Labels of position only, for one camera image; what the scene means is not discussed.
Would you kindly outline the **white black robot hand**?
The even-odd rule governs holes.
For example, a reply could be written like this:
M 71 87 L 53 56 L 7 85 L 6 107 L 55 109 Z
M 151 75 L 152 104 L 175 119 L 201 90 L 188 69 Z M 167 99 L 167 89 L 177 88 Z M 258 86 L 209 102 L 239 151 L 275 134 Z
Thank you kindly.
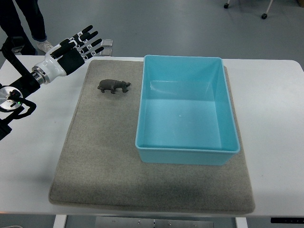
M 75 72 L 85 63 L 84 60 L 88 60 L 102 52 L 104 50 L 103 46 L 89 52 L 83 57 L 79 54 L 86 53 L 93 47 L 99 45 L 102 42 L 101 38 L 89 45 L 86 45 L 79 51 L 72 49 L 76 45 L 75 42 L 78 46 L 83 46 L 87 41 L 91 40 L 98 34 L 97 31 L 90 33 L 89 31 L 92 28 L 93 26 L 89 25 L 82 31 L 76 33 L 72 38 L 59 43 L 60 47 L 55 51 L 46 53 L 44 60 L 35 64 L 32 68 L 32 72 L 34 73 L 36 80 L 40 84 L 49 84 L 59 76 L 64 77 Z

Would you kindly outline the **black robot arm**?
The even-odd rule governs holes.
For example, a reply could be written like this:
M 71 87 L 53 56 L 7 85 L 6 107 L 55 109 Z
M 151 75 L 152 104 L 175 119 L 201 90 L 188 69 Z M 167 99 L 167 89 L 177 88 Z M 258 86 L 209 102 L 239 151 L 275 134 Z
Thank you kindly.
M 1 48 L 4 57 L 19 72 L 21 77 L 10 85 L 0 86 L 0 110 L 9 115 L 0 121 L 0 137 L 3 139 L 11 133 L 9 123 L 31 115 L 36 104 L 27 97 L 42 84 L 49 84 L 59 76 L 67 76 L 78 70 L 88 59 L 103 51 L 102 39 L 89 43 L 98 32 L 91 32 L 90 25 L 73 37 L 67 38 L 51 48 L 44 61 L 33 66 L 29 72 L 17 59 L 14 52 L 24 47 L 23 37 L 9 37 Z

